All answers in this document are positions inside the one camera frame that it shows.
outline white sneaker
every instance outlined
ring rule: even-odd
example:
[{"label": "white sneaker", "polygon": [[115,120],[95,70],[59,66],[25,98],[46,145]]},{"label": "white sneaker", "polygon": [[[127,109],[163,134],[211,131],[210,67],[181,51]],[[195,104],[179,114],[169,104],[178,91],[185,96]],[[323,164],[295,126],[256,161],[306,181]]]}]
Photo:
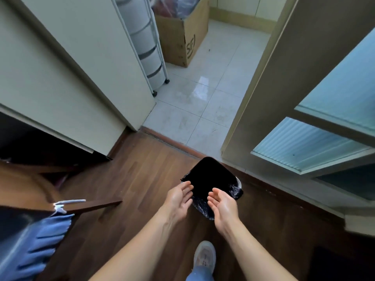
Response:
[{"label": "white sneaker", "polygon": [[216,251],[213,244],[209,241],[202,241],[195,250],[194,267],[205,266],[211,270],[211,274],[215,269]]}]

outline trash bag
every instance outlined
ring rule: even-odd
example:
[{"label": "trash bag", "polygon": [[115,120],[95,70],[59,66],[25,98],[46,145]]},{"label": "trash bag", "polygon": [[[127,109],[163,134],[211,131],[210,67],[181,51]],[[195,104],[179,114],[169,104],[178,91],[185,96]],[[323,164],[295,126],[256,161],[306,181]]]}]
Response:
[{"label": "trash bag", "polygon": [[194,186],[193,205],[210,220],[214,220],[214,214],[207,203],[207,196],[214,187],[225,191],[235,200],[238,200],[243,194],[243,190],[238,187],[237,178],[211,157],[200,160],[181,181],[190,181]]},{"label": "trash bag", "polygon": [[150,0],[155,14],[168,18],[187,18],[199,0]]}]

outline left hand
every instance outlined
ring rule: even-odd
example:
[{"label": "left hand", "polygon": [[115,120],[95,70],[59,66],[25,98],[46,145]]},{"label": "left hand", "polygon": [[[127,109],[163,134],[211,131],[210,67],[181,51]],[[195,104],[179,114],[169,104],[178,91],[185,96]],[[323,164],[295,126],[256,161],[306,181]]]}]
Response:
[{"label": "left hand", "polygon": [[187,209],[193,203],[193,188],[190,181],[185,181],[168,191],[162,208],[166,209],[172,222],[179,222],[186,217]]}]

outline white tile floor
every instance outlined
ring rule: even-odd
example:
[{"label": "white tile floor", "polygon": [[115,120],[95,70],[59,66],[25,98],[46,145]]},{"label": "white tile floor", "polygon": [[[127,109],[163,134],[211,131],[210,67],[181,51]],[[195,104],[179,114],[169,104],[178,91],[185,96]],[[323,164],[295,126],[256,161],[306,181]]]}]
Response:
[{"label": "white tile floor", "polygon": [[167,63],[144,126],[222,161],[220,148],[270,35],[210,20],[188,68]]}]

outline hand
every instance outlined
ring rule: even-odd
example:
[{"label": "hand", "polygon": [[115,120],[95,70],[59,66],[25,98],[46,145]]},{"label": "hand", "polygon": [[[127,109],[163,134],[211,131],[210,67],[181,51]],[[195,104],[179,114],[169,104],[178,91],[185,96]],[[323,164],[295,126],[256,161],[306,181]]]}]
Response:
[{"label": "hand", "polygon": [[213,188],[207,197],[208,205],[215,215],[218,232],[226,237],[232,222],[239,221],[237,202],[226,192]]},{"label": "hand", "polygon": [[187,209],[193,200],[191,192],[194,186],[190,181],[185,181],[168,191],[162,208],[166,211],[173,223],[177,223],[186,217]]}]

